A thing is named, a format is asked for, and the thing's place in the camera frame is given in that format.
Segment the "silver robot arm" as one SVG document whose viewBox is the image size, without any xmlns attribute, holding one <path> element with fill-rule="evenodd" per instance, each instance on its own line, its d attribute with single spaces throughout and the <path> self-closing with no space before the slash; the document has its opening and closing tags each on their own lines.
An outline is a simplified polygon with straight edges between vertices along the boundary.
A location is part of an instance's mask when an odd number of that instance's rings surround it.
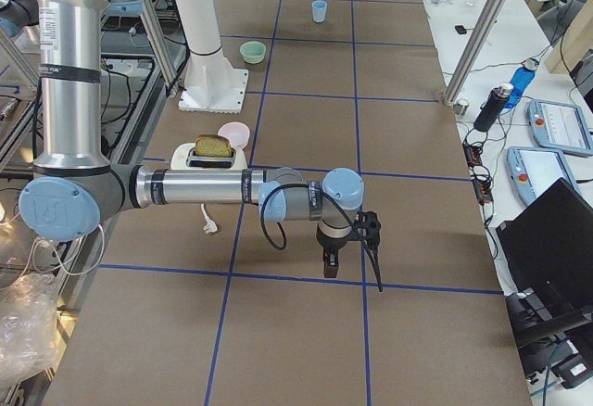
<svg viewBox="0 0 593 406">
<path fill-rule="evenodd" d="M 37 0 L 1 0 L 1 30 L 15 37 L 25 27 L 39 25 Z"/>
<path fill-rule="evenodd" d="M 101 150 L 100 20 L 112 0 L 37 0 L 44 149 L 19 196 L 39 236 L 68 242 L 128 209 L 173 203 L 247 204 L 261 222 L 314 221 L 323 273 L 337 275 L 339 250 L 360 242 L 375 260 L 378 221 L 361 210 L 364 182 L 338 168 L 307 181 L 289 168 L 264 171 L 150 170 L 114 165 Z"/>
</svg>

